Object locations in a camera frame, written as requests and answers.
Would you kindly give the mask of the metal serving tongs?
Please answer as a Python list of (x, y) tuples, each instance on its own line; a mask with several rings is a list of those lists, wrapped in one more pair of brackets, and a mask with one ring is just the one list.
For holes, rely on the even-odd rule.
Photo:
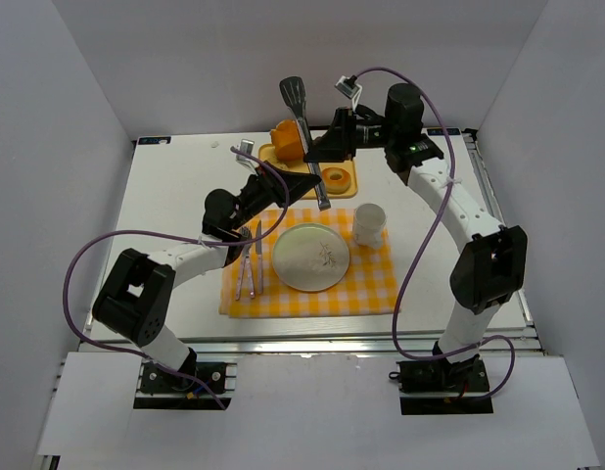
[[(303, 80), (299, 76), (283, 78), (279, 82), (279, 90), (286, 107), (294, 117), (301, 138), (303, 153), (307, 155), (311, 150), (312, 138), (306, 120), (306, 92)], [(320, 178), (320, 182), (314, 187), (318, 208), (321, 211), (329, 210), (331, 202), (321, 177), (320, 165), (318, 163), (307, 163), (307, 167), (311, 174)]]

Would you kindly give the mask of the sliced toast bread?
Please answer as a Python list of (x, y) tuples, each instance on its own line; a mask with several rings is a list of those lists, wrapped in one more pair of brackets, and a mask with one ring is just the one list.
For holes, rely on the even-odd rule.
[(279, 169), (282, 169), (282, 170), (285, 170), (285, 171), (289, 171), (289, 170), (290, 170), (290, 169), (289, 169), (289, 167), (288, 167), (286, 164), (284, 164), (284, 163), (282, 163), (282, 162), (279, 162), (279, 161), (274, 162), (274, 163), (273, 163), (273, 165), (274, 165), (276, 168), (279, 168)]

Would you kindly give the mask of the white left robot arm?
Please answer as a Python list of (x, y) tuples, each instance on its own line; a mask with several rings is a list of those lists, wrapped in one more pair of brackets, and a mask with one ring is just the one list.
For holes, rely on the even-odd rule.
[(93, 317), (130, 341), (165, 368), (194, 375), (196, 353), (166, 326), (174, 288), (237, 260), (242, 241), (238, 230), (275, 204), (293, 203), (321, 182), (311, 173), (269, 165), (251, 174), (240, 193), (211, 191), (205, 200), (202, 240), (182, 243), (152, 254), (127, 249), (118, 256), (93, 305)]

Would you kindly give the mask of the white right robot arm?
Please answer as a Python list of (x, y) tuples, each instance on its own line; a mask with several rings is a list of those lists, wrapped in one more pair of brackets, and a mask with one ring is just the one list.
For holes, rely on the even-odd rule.
[(308, 163), (337, 163), (359, 149), (381, 148), (401, 181), (435, 213), (435, 225), (450, 234), (459, 253), (449, 284), (453, 311), (431, 359), (450, 373), (473, 365), (499, 309), (524, 284), (528, 236), (483, 210), (455, 177), (453, 149), (446, 151), (423, 132), (424, 110), (432, 105), (416, 85), (390, 87), (377, 114), (352, 103), (338, 108), (327, 131), (302, 139)]

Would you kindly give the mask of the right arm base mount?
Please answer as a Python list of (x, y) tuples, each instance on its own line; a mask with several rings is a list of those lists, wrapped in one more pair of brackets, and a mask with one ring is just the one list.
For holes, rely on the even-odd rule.
[(493, 414), (489, 377), (478, 353), (466, 360), (407, 360), (389, 379), (398, 385), (402, 415)]

